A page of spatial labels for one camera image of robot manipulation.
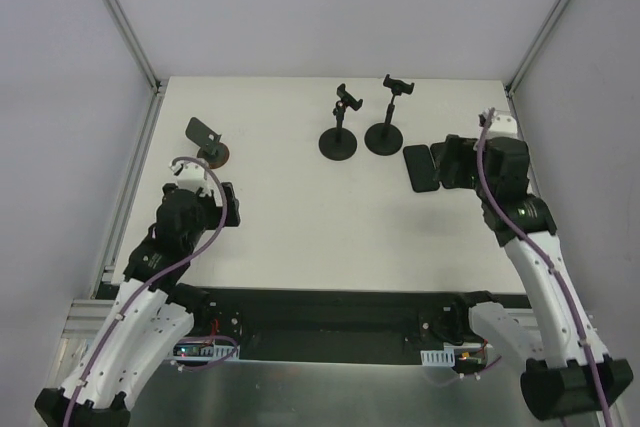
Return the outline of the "black phone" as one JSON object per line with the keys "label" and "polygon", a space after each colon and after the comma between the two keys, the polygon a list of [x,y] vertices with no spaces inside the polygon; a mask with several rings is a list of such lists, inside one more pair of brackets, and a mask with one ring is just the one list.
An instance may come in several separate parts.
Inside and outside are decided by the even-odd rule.
{"label": "black phone", "polygon": [[434,169],[436,173],[440,171],[441,157],[442,157],[444,148],[445,148],[444,142],[436,142],[430,146],[430,152],[433,158]]}
{"label": "black phone", "polygon": [[434,160],[427,145],[406,146],[403,148],[403,157],[415,193],[435,192],[440,188],[435,178]]}

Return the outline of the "wooden-base phone stand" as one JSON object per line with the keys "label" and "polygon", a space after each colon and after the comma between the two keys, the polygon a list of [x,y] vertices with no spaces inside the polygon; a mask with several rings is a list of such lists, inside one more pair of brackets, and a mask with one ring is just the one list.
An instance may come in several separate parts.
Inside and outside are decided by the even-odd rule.
{"label": "wooden-base phone stand", "polygon": [[230,151],[221,141],[221,135],[213,131],[200,119],[192,117],[185,129],[186,138],[198,147],[197,157],[204,160],[211,169],[224,166]]}

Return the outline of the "black round-base phone stand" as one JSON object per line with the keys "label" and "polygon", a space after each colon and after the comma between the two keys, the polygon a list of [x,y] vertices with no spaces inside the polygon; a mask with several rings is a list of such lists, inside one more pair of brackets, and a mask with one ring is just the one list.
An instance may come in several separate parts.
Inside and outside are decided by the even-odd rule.
{"label": "black round-base phone stand", "polygon": [[403,146],[403,134],[400,129],[393,124],[396,99],[403,95],[412,95],[415,89],[415,83],[408,83],[386,74],[382,85],[391,93],[390,101],[385,112],[385,119],[383,122],[376,123],[368,128],[364,141],[370,152],[378,156],[387,157],[397,153]]}

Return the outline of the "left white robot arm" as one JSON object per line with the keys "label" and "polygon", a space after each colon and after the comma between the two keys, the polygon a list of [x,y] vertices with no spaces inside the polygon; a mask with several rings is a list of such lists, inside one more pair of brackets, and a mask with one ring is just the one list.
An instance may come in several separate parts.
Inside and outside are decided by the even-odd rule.
{"label": "left white robot arm", "polygon": [[35,409],[48,426],[126,426],[146,383],[187,335],[211,333],[210,296],[181,277],[205,232],[240,224],[233,185],[211,190],[169,183],[141,243],[131,252],[114,304],[78,366],[57,388],[43,389]]}

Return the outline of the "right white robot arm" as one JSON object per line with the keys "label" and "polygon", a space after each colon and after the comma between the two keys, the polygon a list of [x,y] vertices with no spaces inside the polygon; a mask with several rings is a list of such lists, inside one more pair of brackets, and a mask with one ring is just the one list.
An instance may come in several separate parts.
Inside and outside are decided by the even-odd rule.
{"label": "right white robot arm", "polygon": [[527,144],[450,135],[432,152],[434,176],[443,186],[471,189],[480,199],[484,222],[515,267],[539,330],[531,337],[481,294],[450,316],[452,334],[466,342],[481,336],[499,349],[518,371],[536,419],[600,413],[600,425],[619,425],[615,403],[633,372],[627,360],[612,358],[571,283],[550,210],[529,191]]}

